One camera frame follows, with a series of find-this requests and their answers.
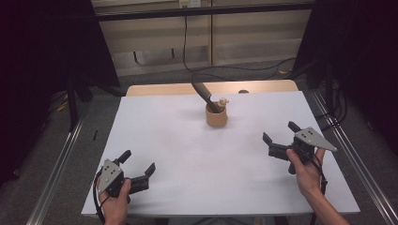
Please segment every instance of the hand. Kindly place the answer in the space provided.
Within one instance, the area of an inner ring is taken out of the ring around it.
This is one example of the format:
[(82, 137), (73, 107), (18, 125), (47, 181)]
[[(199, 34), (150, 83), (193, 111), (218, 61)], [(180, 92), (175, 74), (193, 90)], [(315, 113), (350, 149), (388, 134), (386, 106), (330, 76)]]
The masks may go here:
[(99, 195), (99, 202), (102, 204), (102, 211), (105, 216), (105, 225), (125, 225), (127, 217), (127, 197), (131, 187), (131, 180), (126, 179), (120, 189), (119, 197), (109, 197), (106, 191)]
[[(310, 162), (306, 163), (305, 165), (302, 164), (299, 156), (292, 149), (288, 149), (286, 154), (293, 165), (295, 165), (298, 188), (301, 194), (304, 195), (304, 197), (308, 197), (309, 195), (317, 195), (321, 193), (320, 174), (316, 167)], [(319, 148), (315, 155), (319, 161), (314, 158), (314, 162), (318, 166), (319, 163), (322, 165), (325, 149)]]

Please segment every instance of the black cable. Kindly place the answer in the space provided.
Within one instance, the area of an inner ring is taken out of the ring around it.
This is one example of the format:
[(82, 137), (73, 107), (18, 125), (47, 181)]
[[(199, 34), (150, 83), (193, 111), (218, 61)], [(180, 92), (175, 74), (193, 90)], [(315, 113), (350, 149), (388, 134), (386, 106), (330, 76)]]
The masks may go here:
[(344, 114), (343, 114), (343, 117), (339, 118), (340, 117), (340, 115), (339, 115), (339, 117), (336, 118), (336, 122), (331, 123), (328, 126), (321, 128), (321, 131), (325, 131), (327, 129), (330, 129), (330, 128), (336, 126), (336, 125), (340, 125), (341, 123), (343, 123), (343, 121), (345, 120), (345, 118), (346, 118), (346, 116), (348, 114), (347, 100), (346, 100), (346, 96), (345, 96), (344, 93), (343, 93), (343, 98), (344, 98)]
[(102, 168), (97, 172), (96, 177), (94, 179), (94, 184), (93, 184), (93, 198), (94, 198), (94, 204), (96, 205), (96, 211), (97, 211), (97, 216), (99, 216), (99, 220), (105, 224), (105, 216), (102, 213), (102, 205), (99, 205), (98, 200), (97, 200), (97, 191), (96, 191), (96, 186), (97, 182), (100, 178), (100, 175), (102, 174)]
[(99, 207), (102, 208), (103, 204), (109, 199), (109, 197), (110, 197), (110, 196), (108, 195), (108, 197), (106, 197), (106, 199), (100, 203)]
[(53, 99), (51, 99), (50, 103), (57, 101), (58, 99), (63, 97), (66, 93), (67, 93), (66, 91), (63, 91), (58, 97), (53, 97)]
[(213, 67), (203, 67), (203, 68), (198, 68), (198, 69), (191, 69), (191, 68), (189, 68), (187, 66), (187, 62), (186, 62), (186, 46), (187, 46), (187, 31), (188, 31), (188, 17), (187, 16), (184, 17), (184, 21), (185, 21), (185, 31), (184, 31), (184, 46), (183, 46), (183, 49), (182, 49), (182, 63), (183, 63), (184, 68), (186, 70), (188, 70), (189, 72), (194, 73), (196, 75), (206, 75), (206, 76), (209, 76), (209, 77), (214, 77), (214, 78), (218, 78), (218, 79), (221, 79), (221, 80), (226, 80), (228, 82), (233, 82), (234, 80), (227, 79), (227, 78), (224, 78), (224, 77), (220, 77), (220, 76), (217, 76), (217, 75), (214, 75), (214, 74), (202, 73), (202, 72), (198, 73), (198, 72), (202, 71), (202, 70), (210, 69), (210, 68), (233, 68), (233, 69), (241, 69), (241, 70), (249, 70), (249, 71), (260, 71), (260, 70), (267, 70), (267, 69), (271, 69), (271, 68), (276, 68), (276, 71), (271, 76), (266, 77), (265, 79), (263, 79), (263, 80), (267, 80), (267, 79), (270, 79), (271, 77), (274, 77), (276, 75), (280, 65), (282, 65), (283, 63), (285, 63), (287, 61), (296, 59), (296, 57), (287, 58), (287, 59), (284, 59), (283, 61), (279, 62), (276, 65), (273, 65), (273, 66), (270, 66), (270, 67), (261, 67), (261, 68), (213, 66)]
[(69, 104), (68, 98), (69, 98), (69, 97), (67, 97), (61, 104), (59, 104), (58, 106), (56, 106), (56, 107), (54, 107), (54, 108), (48, 110), (47, 112), (48, 112), (48, 113), (52, 113), (52, 112), (58, 110), (59, 108), (61, 108), (61, 107), (63, 107), (63, 106), (66, 107), (66, 106)]
[(340, 118), (340, 116), (341, 116), (342, 113), (343, 113), (343, 106), (342, 106), (342, 102), (341, 102), (341, 100), (340, 100), (340, 94), (341, 94), (340, 90), (341, 90), (341, 89), (339, 89), (339, 90), (337, 91), (337, 95), (336, 95), (336, 99), (335, 99), (336, 105), (337, 105), (337, 109), (336, 109), (336, 110), (338, 110), (338, 112), (334, 114), (334, 115), (335, 115), (335, 118)]
[(320, 115), (315, 115), (315, 119), (316, 120), (320, 120), (321, 118), (330, 115), (330, 116), (335, 116), (336, 115), (336, 111), (339, 110), (339, 115), (337, 116), (337, 118), (340, 117), (341, 113), (342, 113), (342, 105), (341, 105), (341, 101), (340, 101), (340, 88), (337, 89), (337, 94), (334, 97), (334, 106), (333, 106), (333, 111), (332, 112), (326, 112), (324, 114), (320, 114)]
[(292, 72), (289, 76), (287, 76), (286, 80), (295, 80), (302, 74), (304, 74), (308, 69), (311, 69), (314, 65), (318, 64), (320, 60), (313, 60), (313, 62), (304, 65), (303, 67), (297, 69), (296, 71)]
[(350, 29), (351, 29), (352, 21), (354, 20), (354, 16), (355, 16), (355, 14), (356, 14), (356, 12), (357, 12), (358, 2), (359, 2), (359, 0), (357, 0), (357, 1), (355, 2), (355, 6), (354, 6), (354, 9), (352, 10), (352, 14), (351, 14), (351, 17), (350, 17), (350, 19), (349, 19), (349, 23), (348, 23), (347, 29), (346, 29), (346, 31), (345, 31), (343, 40), (342, 40), (342, 42), (341, 42), (342, 45), (340, 46), (339, 51), (342, 50), (343, 44), (344, 44), (344, 42), (345, 42), (345, 40), (346, 40), (346, 38), (347, 38), (347, 36), (348, 36), (348, 33), (349, 33)]
[[(326, 179), (325, 175), (323, 174), (323, 170), (322, 170), (322, 163), (319, 160), (319, 158), (314, 155), (314, 158), (316, 158), (316, 160), (318, 161), (319, 165), (316, 164), (316, 162), (314, 161), (313, 158), (310, 158), (307, 154), (304, 153), (304, 156), (306, 156), (307, 159), (309, 159), (309, 161), (316, 167), (316, 169), (319, 171), (319, 174), (321, 176), (321, 192), (323, 195), (325, 195), (326, 193), (326, 185), (328, 184), (328, 180)], [(311, 222), (310, 225), (314, 225), (316, 222), (316, 213), (313, 212), (313, 215), (311, 216)]]

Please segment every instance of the brown cup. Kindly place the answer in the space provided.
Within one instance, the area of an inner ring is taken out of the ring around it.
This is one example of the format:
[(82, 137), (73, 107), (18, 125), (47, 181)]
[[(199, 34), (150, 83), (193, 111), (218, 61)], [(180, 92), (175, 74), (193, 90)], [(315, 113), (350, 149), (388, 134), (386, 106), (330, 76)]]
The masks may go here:
[(226, 108), (220, 107), (219, 105), (217, 105), (217, 102), (213, 103), (219, 110), (219, 113), (212, 112), (210, 107), (206, 105), (206, 121), (212, 127), (223, 127), (226, 125), (226, 121), (228, 120), (228, 116), (226, 115)]

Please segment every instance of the white table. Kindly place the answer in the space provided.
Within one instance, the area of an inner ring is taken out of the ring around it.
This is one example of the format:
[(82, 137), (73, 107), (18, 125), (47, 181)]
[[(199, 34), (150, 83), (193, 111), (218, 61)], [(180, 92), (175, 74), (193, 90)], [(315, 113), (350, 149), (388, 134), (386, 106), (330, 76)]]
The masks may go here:
[[(152, 163), (149, 190), (131, 195), (130, 216), (240, 217), (311, 213), (299, 193), (289, 162), (268, 156), (265, 131), (275, 143), (290, 144), (289, 121), (300, 127), (319, 126), (299, 91), (214, 94), (226, 97), (228, 123), (209, 127), (205, 102), (197, 95), (123, 97), (103, 156), (118, 158), (127, 177), (142, 175)], [(359, 208), (330, 152), (324, 159), (329, 180), (326, 197), (341, 213)], [(82, 211), (94, 216), (92, 193)]]

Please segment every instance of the metal rail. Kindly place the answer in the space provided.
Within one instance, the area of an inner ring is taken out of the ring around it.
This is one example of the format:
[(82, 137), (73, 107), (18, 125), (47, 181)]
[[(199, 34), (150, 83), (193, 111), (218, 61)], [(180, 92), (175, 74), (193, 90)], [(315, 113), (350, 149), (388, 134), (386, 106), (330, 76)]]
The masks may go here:
[[(319, 92), (312, 92), (312, 94), (321, 112), (326, 113), (327, 109), (325, 107), (325, 100), (323, 99), (322, 95)], [(328, 115), (326, 116), (326, 119), (330, 125), (337, 122), (335, 118), (332, 118)], [(351, 141), (348, 140), (343, 129), (340, 127), (340, 125), (336, 125), (332, 127), (332, 130), (340, 145), (342, 146), (342, 149), (347, 155), (349, 161), (351, 162), (351, 165), (357, 172), (360, 180), (362, 181), (363, 185), (365, 186), (372, 200), (374, 201), (375, 206), (377, 207), (381, 216), (386, 221), (386, 224), (398, 224), (397, 213), (394, 211), (394, 208), (390, 204), (389, 199), (387, 198), (381, 187), (377, 184), (375, 179), (372, 177), (372, 175), (369, 173), (364, 162), (360, 158), (360, 155), (352, 145)]]
[(96, 15), (70, 15), (57, 18), (51, 18), (52, 22), (105, 22), (105, 21), (124, 21), (137, 19), (167, 18), (167, 17), (184, 17), (184, 16), (202, 16), (202, 15), (220, 15), (234, 13), (251, 13), (251, 12), (267, 12), (267, 11), (291, 11), (305, 10), (313, 8), (326, 8), (337, 6), (338, 2), (333, 3), (317, 3), (299, 2), (299, 3), (282, 3), (282, 4), (263, 4), (252, 6), (232, 6), (232, 7), (191, 7), (191, 8), (173, 8), (162, 10), (136, 11), (136, 12), (117, 12), (117, 13), (98, 13)]
[(26, 225), (40, 225), (43, 222), (55, 194), (62, 172), (67, 165), (69, 155), (79, 136), (83, 121), (88, 113), (89, 105), (90, 103), (85, 103), (85, 105), (82, 107), (82, 116), (80, 117), (80, 120), (78, 121), (74, 130), (69, 133), (67, 140), (65, 141), (65, 144), (62, 148), (61, 154), (55, 163), (50, 178), (47, 180), (46, 186), (41, 192), (35, 208), (33, 209), (29, 219), (26, 222)]

